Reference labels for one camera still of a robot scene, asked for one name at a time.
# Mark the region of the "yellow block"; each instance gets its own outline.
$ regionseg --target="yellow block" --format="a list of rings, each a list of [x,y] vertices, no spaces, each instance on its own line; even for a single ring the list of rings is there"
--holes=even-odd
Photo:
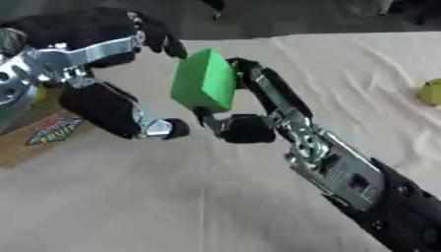
[[[418,92],[419,99],[431,106],[441,104],[441,79],[426,82]]]

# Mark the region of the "black rubber grip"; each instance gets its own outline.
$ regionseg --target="black rubber grip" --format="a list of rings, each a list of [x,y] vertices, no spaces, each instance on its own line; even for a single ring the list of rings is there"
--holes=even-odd
[[[171,123],[172,130],[168,136],[166,136],[165,140],[171,140],[176,138],[182,138],[190,135],[190,127],[188,124],[182,121],[181,119],[166,119],[165,121]]]
[[[255,114],[235,114],[229,119],[229,127],[219,137],[232,144],[272,143],[276,133],[264,118]]]
[[[60,104],[67,110],[125,139],[132,139],[141,132],[133,119],[134,101],[132,95],[109,83],[96,83],[81,89],[67,86],[60,97]]]
[[[304,116],[308,118],[313,117],[311,109],[306,103],[289,87],[284,79],[274,70],[266,68],[263,71],[265,77],[271,82],[272,86],[278,91],[291,106],[298,109]],[[267,112],[274,111],[277,107],[270,102],[266,95],[260,90],[254,89],[254,94],[261,100]]]

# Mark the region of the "cardboard box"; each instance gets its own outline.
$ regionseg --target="cardboard box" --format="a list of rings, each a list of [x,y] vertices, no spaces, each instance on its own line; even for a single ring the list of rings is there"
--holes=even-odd
[[[13,167],[84,134],[93,125],[64,110],[58,103],[62,90],[48,90],[47,98],[31,106],[0,135],[0,167]]]

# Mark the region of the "yellow object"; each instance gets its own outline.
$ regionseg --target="yellow object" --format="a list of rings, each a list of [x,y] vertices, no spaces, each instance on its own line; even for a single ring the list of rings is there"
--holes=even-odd
[[[38,87],[36,96],[33,98],[34,103],[39,103],[47,98],[47,88]]]
[[[441,79],[428,81],[418,92],[419,99],[431,106],[441,104]]]

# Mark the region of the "gray floor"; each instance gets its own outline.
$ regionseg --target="gray floor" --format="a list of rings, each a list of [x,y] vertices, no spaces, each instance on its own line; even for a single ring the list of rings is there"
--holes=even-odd
[[[294,33],[437,31],[441,19],[420,27],[414,15],[355,18],[336,2],[343,0],[229,0],[220,20],[198,0],[14,0],[1,1],[0,20],[93,6],[131,8],[155,16],[181,38],[227,39]]]

